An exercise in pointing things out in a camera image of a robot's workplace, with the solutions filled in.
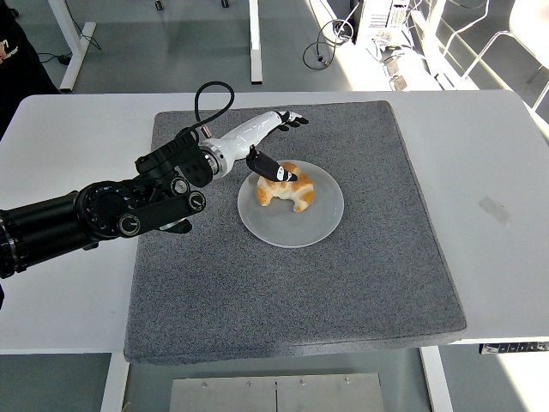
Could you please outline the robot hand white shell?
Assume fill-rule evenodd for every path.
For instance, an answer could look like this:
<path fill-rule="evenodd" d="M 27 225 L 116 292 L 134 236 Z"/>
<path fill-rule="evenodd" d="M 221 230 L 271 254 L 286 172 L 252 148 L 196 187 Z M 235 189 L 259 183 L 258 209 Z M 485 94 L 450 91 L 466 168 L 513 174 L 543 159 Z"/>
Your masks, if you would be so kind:
<path fill-rule="evenodd" d="M 214 146 L 220 152 L 217 176 L 221 178 L 231 172 L 235 161 L 244 159 L 250 153 L 252 145 L 257 146 L 275 129 L 281 126 L 297 128 L 308 123 L 302 115 L 291 111 L 265 112 L 244 122 L 215 140 Z"/>

